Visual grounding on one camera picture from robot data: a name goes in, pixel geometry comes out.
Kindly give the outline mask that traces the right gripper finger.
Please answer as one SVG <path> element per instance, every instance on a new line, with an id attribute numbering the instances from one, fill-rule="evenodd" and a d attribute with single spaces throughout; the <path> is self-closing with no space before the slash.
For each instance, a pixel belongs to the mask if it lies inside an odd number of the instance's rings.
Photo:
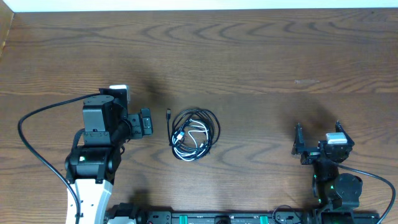
<path id="1" fill-rule="evenodd" d="M 346 143 L 350 146 L 354 146 L 354 141 L 351 139 L 351 137 L 348 135 L 348 133 L 344 130 L 342 124 L 339 121 L 336 121 L 335 123 L 335 131 L 337 133 L 342 134 L 345 139 L 346 139 Z"/>
<path id="2" fill-rule="evenodd" d="M 302 125 L 298 123 L 295 127 L 295 140 L 292 148 L 292 154 L 301 154 L 304 149 L 304 138 Z"/>

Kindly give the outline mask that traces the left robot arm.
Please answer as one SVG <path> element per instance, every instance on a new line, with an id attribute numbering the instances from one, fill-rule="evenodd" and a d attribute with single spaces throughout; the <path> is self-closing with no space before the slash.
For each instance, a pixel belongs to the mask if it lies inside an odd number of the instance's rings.
<path id="1" fill-rule="evenodd" d="M 111 85 L 83 102 L 84 129 L 65 159 L 68 193 L 67 223 L 104 223 L 121 149 L 131 139 L 153 133 L 150 109 L 130 114 L 129 87 Z"/>

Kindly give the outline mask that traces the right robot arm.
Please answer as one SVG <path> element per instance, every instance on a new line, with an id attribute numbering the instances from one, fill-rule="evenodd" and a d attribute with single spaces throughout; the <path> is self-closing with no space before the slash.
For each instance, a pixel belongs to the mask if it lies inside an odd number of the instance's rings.
<path id="1" fill-rule="evenodd" d="M 354 223 L 353 209 L 359 207 L 363 181 L 349 173 L 339 173 L 338 166 L 353 149 L 354 141 L 342 125 L 335 123 L 335 132 L 316 147 L 305 144 L 302 125 L 295 127 L 293 155 L 300 156 L 302 165 L 313 167 L 312 189 L 320 206 L 303 215 L 304 223 Z"/>

